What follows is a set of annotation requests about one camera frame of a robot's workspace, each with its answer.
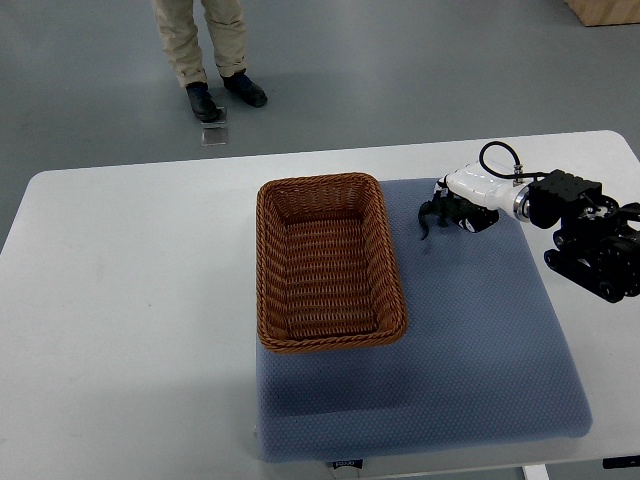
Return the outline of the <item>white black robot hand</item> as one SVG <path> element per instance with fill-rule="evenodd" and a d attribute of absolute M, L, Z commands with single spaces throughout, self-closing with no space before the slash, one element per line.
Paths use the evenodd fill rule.
<path fill-rule="evenodd" d="M 433 200 L 443 208 L 443 225 L 450 219 L 462 229 L 477 233 L 494 225 L 500 212 L 528 223 L 528 183 L 519 162 L 509 174 L 476 162 L 441 178 Z"/>

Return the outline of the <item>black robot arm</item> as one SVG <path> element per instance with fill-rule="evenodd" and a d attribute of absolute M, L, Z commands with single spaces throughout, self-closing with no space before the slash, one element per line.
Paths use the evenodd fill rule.
<path fill-rule="evenodd" d="M 560 225 L 544 253 L 551 270 L 610 303 L 639 294 L 637 202 L 619 205 L 601 183 L 561 170 L 531 182 L 527 202 L 531 224 Z"/>

